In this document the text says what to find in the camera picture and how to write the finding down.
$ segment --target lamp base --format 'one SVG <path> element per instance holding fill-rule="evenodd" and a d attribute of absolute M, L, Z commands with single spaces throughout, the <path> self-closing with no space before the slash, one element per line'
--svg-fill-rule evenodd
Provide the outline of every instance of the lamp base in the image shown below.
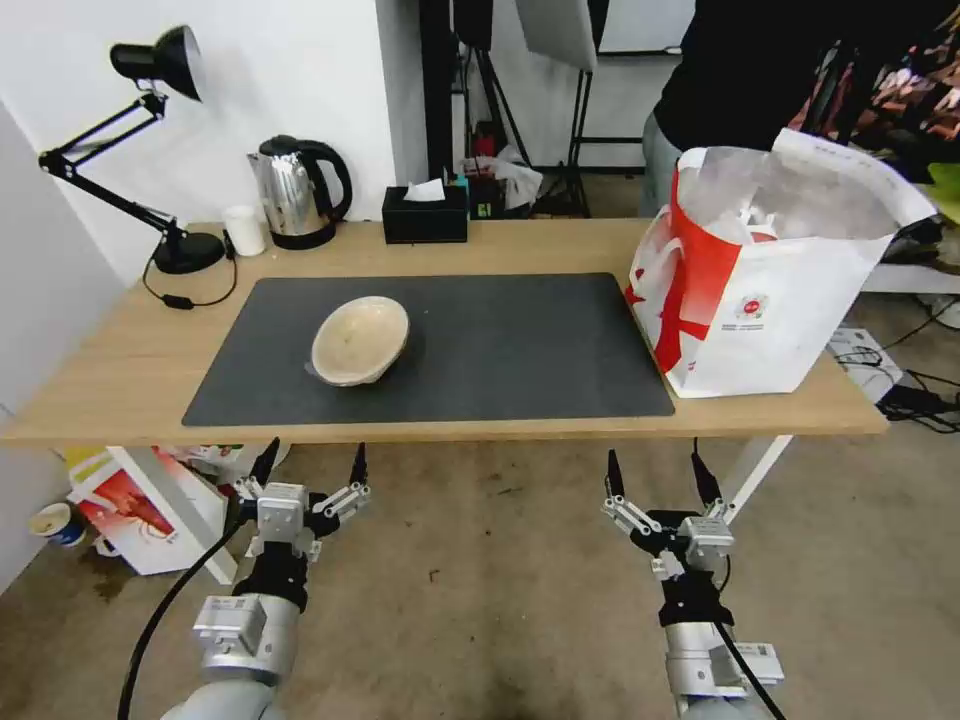
<path fill-rule="evenodd" d="M 186 275 L 205 270 L 224 255 L 223 241 L 210 233 L 184 233 L 176 251 L 169 243 L 157 248 L 153 261 L 157 270 L 169 275 Z"/>

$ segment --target beige bowl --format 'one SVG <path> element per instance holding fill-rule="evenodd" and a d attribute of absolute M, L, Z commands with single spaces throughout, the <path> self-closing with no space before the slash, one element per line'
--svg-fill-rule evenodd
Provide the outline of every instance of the beige bowl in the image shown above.
<path fill-rule="evenodd" d="M 310 361 L 320 379 L 330 385 L 374 383 L 397 359 L 409 331 L 410 318 L 396 300 L 357 298 L 323 321 Z"/>

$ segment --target stainless steel kettle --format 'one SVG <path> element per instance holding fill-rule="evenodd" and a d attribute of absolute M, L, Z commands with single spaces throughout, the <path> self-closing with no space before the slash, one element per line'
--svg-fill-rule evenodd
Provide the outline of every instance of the stainless steel kettle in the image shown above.
<path fill-rule="evenodd" d="M 247 155 L 257 177 L 260 200 L 273 241 L 287 250 L 306 250 L 328 242 L 353 201 L 347 165 L 329 145 L 277 135 Z M 343 187 L 333 207 L 319 162 L 329 162 Z"/>

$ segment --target desk lamp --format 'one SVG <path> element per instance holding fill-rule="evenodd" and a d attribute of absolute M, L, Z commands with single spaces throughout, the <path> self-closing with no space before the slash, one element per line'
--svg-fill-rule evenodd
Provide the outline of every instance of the desk lamp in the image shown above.
<path fill-rule="evenodd" d="M 157 90 L 161 80 L 181 95 L 201 101 L 203 72 L 200 50 L 193 32 L 180 25 L 165 32 L 156 44 L 114 45 L 110 62 L 120 75 L 133 80 L 143 94 L 120 112 L 94 125 L 64 145 L 40 154 L 44 172 L 66 180 L 71 185 L 110 203 L 118 210 L 132 215 L 140 222 L 159 230 L 162 239 L 153 255 L 161 272 L 181 275 L 210 267 L 224 255 L 220 238 L 208 233 L 188 233 L 177 225 L 177 219 L 158 210 L 127 200 L 102 185 L 80 175 L 80 166 L 106 152 L 128 137 L 163 119 L 167 96 Z M 112 138 L 92 141 L 91 138 L 127 115 L 143 109 L 150 114 L 139 125 L 124 130 Z"/>

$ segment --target black tissue box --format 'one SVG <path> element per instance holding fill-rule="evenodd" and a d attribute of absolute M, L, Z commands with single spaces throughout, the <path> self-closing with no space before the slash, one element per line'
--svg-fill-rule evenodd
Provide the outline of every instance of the black tissue box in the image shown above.
<path fill-rule="evenodd" d="M 405 187 L 387 188 L 383 198 L 383 235 L 387 244 L 467 241 L 467 192 L 443 188 L 443 200 L 409 202 Z"/>

